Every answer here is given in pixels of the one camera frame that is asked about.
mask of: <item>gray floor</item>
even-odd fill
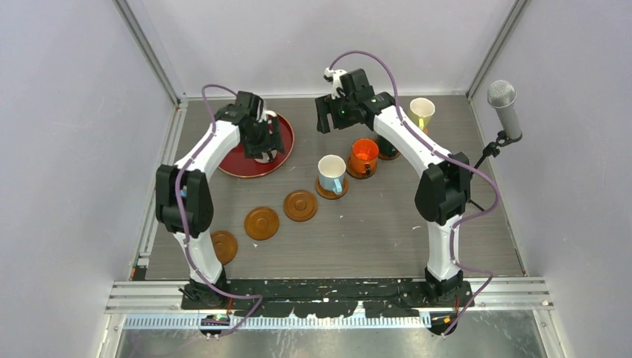
[[[238,330],[206,341],[196,330],[124,330],[128,357],[546,357],[531,311],[468,312],[443,340],[424,329]]]
[[[430,137],[452,152],[462,151],[475,163],[483,145],[474,115],[463,96],[429,97],[437,108],[429,125]],[[408,108],[412,98],[403,98]],[[224,104],[214,101],[218,108]],[[236,258],[226,266],[229,278],[273,277],[419,277],[429,256],[426,224],[413,197],[418,176],[408,162],[379,161],[367,180],[351,179],[340,200],[318,197],[318,212],[308,222],[296,223],[283,212],[285,196],[296,189],[315,193],[316,164],[326,154],[349,155],[351,144],[372,137],[365,126],[320,134],[316,131],[313,99],[271,99],[268,108],[293,126],[296,143],[288,160],[263,178],[238,179],[216,171],[210,180],[215,217],[211,229],[228,230],[238,240]],[[202,101],[192,101],[186,114],[176,158],[186,154],[209,125]],[[490,172],[485,163],[483,171]],[[483,207],[493,203],[493,191],[474,177],[472,197]],[[244,231],[244,218],[258,206],[276,210],[279,231],[256,242]],[[476,208],[469,207],[468,213]],[[467,222],[461,228],[461,261],[492,269],[497,275],[522,275],[502,208]],[[173,236],[160,226],[150,257],[148,279],[185,279],[189,270]]]

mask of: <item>mug handle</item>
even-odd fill
[[[336,195],[342,194],[342,185],[340,183],[340,178],[334,179],[334,193]]]

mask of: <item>silver microphone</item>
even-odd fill
[[[514,101],[516,101],[516,90],[509,82],[498,80],[490,85],[487,91],[487,102],[496,110],[502,129],[505,130],[509,139],[518,139],[522,136]]]

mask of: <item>wood grain surface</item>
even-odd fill
[[[408,108],[412,98],[402,98]],[[452,152],[462,151],[475,163],[483,145],[474,115],[463,96],[429,97],[437,108],[430,137]],[[212,101],[219,108],[225,101]],[[269,99],[268,109],[281,113],[294,128],[296,142],[287,162],[263,178],[233,178],[216,171],[210,179],[215,206],[211,231],[235,235],[239,250],[226,266],[229,278],[275,277],[421,277],[429,257],[426,223],[414,206],[419,178],[404,157],[380,160],[377,173],[366,180],[350,178],[349,192],[339,200],[317,196],[318,212],[307,222],[293,222],[283,212],[289,192],[315,194],[317,162],[327,154],[348,157],[353,142],[375,136],[356,125],[328,134],[316,131],[314,99]],[[176,158],[202,137],[209,116],[202,101],[189,102]],[[490,173],[485,163],[482,170]],[[493,203],[493,191],[474,177],[472,197],[483,207]],[[279,214],[276,235],[257,242],[244,231],[244,218],[255,207]],[[477,209],[468,206],[468,213]],[[492,269],[497,275],[522,275],[501,207],[461,228],[461,262]],[[174,237],[159,226],[147,279],[186,279],[189,269]]]

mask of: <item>red plate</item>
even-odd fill
[[[233,177],[257,178],[274,172],[285,163],[285,160],[288,159],[294,148],[294,131],[285,118],[278,113],[276,115],[279,117],[279,123],[281,124],[281,140],[283,141],[285,154],[281,152],[276,153],[272,163],[257,163],[254,159],[244,156],[244,146],[240,144],[233,148],[222,160],[219,169]]]

